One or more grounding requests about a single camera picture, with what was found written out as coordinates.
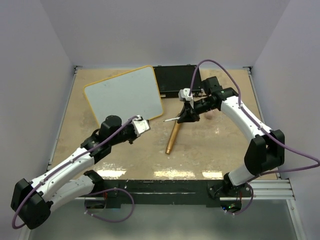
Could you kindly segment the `red white marker pen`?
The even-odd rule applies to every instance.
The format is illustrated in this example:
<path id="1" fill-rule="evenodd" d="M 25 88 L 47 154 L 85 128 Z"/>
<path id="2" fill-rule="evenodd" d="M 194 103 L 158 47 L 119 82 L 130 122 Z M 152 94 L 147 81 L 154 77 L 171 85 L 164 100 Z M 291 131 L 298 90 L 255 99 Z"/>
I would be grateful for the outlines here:
<path id="1" fill-rule="evenodd" d="M 179 120 L 179 116 L 177 116 L 177 117 L 173 117 L 173 118 L 169 118 L 169 119 L 166 119 L 166 120 L 163 120 L 163 122 L 171 122 L 171 121 L 177 121 L 177 120 Z"/>

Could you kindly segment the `yellow framed whiteboard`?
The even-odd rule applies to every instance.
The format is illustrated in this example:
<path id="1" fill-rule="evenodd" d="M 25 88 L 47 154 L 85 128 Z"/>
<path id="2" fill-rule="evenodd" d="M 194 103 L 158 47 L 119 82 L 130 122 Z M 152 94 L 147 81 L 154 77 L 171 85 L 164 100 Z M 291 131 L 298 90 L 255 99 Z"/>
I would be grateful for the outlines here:
<path id="1" fill-rule="evenodd" d="M 87 84 L 83 87 L 83 93 L 98 125 L 110 115 L 118 116 L 125 122 L 137 115 L 152 120 L 164 113 L 151 65 Z"/>

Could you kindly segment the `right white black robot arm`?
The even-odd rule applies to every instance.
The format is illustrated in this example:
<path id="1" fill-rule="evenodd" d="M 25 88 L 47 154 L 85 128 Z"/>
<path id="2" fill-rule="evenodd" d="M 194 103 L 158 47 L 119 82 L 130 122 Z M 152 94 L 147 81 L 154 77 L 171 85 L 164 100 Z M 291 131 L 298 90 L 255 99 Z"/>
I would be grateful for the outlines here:
<path id="1" fill-rule="evenodd" d="M 188 88 L 179 91 L 183 108 L 177 123 L 198 122 L 201 114 L 217 109 L 240 129 L 249 143 L 244 164 L 226 173 L 222 182 L 222 191 L 233 197 L 241 190 L 241 185 L 284 164 L 285 149 L 281 144 L 285 142 L 285 135 L 260 121 L 240 100 L 240 95 L 231 87 L 223 88 L 217 77 L 207 78 L 201 85 L 206 97 L 200 100 L 194 100 Z"/>

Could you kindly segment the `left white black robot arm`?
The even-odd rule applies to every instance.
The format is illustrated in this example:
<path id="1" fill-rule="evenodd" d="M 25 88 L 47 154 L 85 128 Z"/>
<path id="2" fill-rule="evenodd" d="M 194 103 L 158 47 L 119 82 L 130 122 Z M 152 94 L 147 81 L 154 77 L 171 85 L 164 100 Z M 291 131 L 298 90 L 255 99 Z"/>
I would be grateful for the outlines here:
<path id="1" fill-rule="evenodd" d="M 107 116 L 64 161 L 30 181 L 22 178 L 15 184 L 10 203 L 14 211 L 11 227 L 18 230 L 27 226 L 33 230 L 73 199 L 83 195 L 99 196 L 104 192 L 104 180 L 87 169 L 109 155 L 113 146 L 132 144 L 149 130 L 149 121 L 140 115 L 126 122 L 116 115 Z"/>

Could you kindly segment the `gold microphone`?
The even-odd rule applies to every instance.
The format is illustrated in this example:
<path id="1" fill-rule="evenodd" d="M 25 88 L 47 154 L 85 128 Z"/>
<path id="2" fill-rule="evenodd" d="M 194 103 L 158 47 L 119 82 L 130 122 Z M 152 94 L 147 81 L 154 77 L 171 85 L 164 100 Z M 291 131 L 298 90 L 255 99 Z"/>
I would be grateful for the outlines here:
<path id="1" fill-rule="evenodd" d="M 173 147 L 175 145 L 177 136 L 179 134 L 180 128 L 181 128 L 181 124 L 175 122 L 174 125 L 173 125 L 173 128 L 172 128 L 169 140 L 167 142 L 166 148 L 165 148 L 165 154 L 166 155 L 170 155 L 171 154 L 171 152 L 173 150 Z"/>

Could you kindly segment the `pink microphone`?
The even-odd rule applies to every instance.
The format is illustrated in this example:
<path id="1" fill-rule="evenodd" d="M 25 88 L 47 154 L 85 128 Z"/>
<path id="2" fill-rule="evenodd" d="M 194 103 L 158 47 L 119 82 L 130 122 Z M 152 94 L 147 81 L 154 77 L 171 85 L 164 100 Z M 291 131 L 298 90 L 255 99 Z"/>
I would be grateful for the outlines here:
<path id="1" fill-rule="evenodd" d="M 210 111 L 207 111 L 205 114 L 204 114 L 204 117 L 208 120 L 212 120 L 215 116 L 215 111 L 214 110 L 210 110 Z"/>

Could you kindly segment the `black hard case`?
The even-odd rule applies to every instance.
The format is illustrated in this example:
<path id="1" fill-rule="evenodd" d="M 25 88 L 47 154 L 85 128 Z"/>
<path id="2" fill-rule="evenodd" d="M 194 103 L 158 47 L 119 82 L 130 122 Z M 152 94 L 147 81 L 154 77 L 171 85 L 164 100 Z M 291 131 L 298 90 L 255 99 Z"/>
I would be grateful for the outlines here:
<path id="1" fill-rule="evenodd" d="M 162 99 L 178 98 L 179 91 L 189 88 L 196 65 L 154 66 L 153 70 Z"/>

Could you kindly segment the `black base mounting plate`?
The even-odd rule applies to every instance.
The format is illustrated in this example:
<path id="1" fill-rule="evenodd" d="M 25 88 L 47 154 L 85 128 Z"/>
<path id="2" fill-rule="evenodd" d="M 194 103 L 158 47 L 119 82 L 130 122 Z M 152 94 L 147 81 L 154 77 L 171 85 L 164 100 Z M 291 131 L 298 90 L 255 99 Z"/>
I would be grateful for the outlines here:
<path id="1" fill-rule="evenodd" d="M 106 200 L 107 208 L 120 208 L 131 204 L 130 197 L 136 205 L 197 205 L 219 208 L 221 205 L 250 199 L 250 186 L 244 184 L 230 190 L 223 187 L 223 181 L 214 180 L 124 180 L 109 179 L 101 181 L 98 186 L 83 197 L 98 197 Z"/>

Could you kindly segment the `aluminium frame rails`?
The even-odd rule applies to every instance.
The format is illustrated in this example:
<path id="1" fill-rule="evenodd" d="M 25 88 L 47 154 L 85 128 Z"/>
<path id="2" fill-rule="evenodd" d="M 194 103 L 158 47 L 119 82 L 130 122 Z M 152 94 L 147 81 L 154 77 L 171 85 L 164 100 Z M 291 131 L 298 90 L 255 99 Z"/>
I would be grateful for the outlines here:
<path id="1" fill-rule="evenodd" d="M 124 204 L 206 205 L 220 207 L 237 215 L 244 211 L 241 200 L 254 198 L 250 182 L 275 173 L 283 165 L 285 135 L 273 130 L 248 110 L 238 86 L 224 88 L 213 76 L 202 81 L 205 98 L 193 100 L 189 89 L 179 92 L 183 101 L 179 124 L 197 122 L 200 115 L 219 110 L 228 116 L 249 142 L 244 164 L 221 180 L 105 180 L 91 167 L 111 153 L 112 147 L 133 143 L 150 129 L 149 122 L 137 115 L 122 122 L 110 115 L 66 160 L 33 180 L 15 184 L 11 208 L 29 229 L 42 225 L 53 211 L 78 197 L 100 195 L 109 208 Z"/>

